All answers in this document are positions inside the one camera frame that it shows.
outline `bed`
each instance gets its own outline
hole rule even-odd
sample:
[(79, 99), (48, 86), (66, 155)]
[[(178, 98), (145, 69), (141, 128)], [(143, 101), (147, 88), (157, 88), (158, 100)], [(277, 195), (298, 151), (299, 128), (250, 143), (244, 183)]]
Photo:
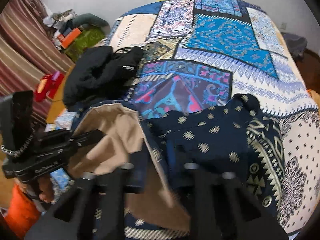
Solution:
[[(257, 97), (262, 111), (279, 122), (283, 140), (285, 175), (274, 190), (277, 219), (291, 239), (297, 236), (320, 198), (318, 106), (281, 33), (259, 6), (242, 0), (159, 1), (119, 17), (103, 45), (145, 50), (123, 98), (144, 119), (223, 106), (236, 93)], [(269, 178), (266, 183), (276, 184)], [(248, 183), (254, 192), (262, 187)], [(126, 232), (127, 238), (148, 239), (141, 230), (164, 230), (130, 213), (126, 221), (136, 230)], [(185, 237), (170, 231), (160, 236)]]

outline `orange box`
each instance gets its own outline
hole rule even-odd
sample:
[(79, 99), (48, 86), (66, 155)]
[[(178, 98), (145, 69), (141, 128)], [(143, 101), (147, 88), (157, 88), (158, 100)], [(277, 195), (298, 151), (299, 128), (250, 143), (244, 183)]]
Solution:
[(81, 34), (81, 31), (78, 28), (72, 30), (61, 42), (61, 46), (66, 49), (69, 45)]

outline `paisley patterned fabric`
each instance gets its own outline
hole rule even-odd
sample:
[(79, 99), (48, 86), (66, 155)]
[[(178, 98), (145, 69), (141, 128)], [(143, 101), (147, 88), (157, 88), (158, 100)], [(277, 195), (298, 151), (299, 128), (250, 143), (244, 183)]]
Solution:
[[(267, 124), (264, 120), (248, 123), (252, 128), (248, 136), (252, 134), (250, 139), (257, 139), (252, 146), (261, 154), (248, 167), (251, 175), (246, 181), (248, 190), (266, 208), (275, 205), (273, 215), (291, 239), (303, 230), (320, 199), (318, 106), (307, 93), (281, 33), (259, 6), (241, 0), (154, 3), (117, 19), (106, 45), (115, 49), (146, 48), (136, 80), (123, 98), (134, 104), (144, 118), (164, 118), (169, 110), (187, 114), (223, 106), (237, 93), (254, 95), (262, 113), (278, 123), (283, 148), (274, 138), (263, 142), (261, 147), (259, 140), (264, 133), (260, 129), (268, 129)], [(177, 123), (184, 125), (187, 121), (181, 117)], [(207, 117), (199, 122), (199, 127), (215, 119), (214, 114)], [(219, 128), (220, 125), (212, 126), (209, 133), (214, 136)], [(186, 141), (194, 140), (192, 131), (184, 134)], [(199, 154), (207, 153), (210, 148), (207, 142), (195, 146)], [(270, 149), (278, 157), (270, 156)], [(161, 151), (155, 154), (160, 160)], [(263, 158), (266, 155), (273, 158), (271, 169), (259, 166), (267, 160)], [(276, 162), (281, 163), (280, 156), (282, 166), (274, 167)], [(239, 153), (230, 152), (235, 165), (239, 158)], [(267, 185), (275, 187), (272, 193), (260, 194), (266, 192)], [(135, 223), (127, 225), (127, 238), (186, 237), (182, 232), (135, 219)]]

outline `red toy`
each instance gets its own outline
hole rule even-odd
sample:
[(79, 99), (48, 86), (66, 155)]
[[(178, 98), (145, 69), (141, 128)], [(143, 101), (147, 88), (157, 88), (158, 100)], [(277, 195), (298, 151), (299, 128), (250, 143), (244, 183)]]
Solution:
[(53, 75), (45, 75), (40, 80), (40, 83), (37, 85), (36, 90), (34, 91), (35, 101), (42, 102), (46, 97), (53, 99), (63, 78), (64, 75), (59, 71)]

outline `orange cloth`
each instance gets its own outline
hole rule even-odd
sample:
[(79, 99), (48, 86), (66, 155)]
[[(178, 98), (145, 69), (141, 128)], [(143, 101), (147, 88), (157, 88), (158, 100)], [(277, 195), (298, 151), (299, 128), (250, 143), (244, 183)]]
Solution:
[(28, 199), (17, 184), (12, 189), (12, 199), (6, 217), (4, 218), (9, 228), (23, 239), (26, 232), (39, 219), (41, 213), (34, 203)]

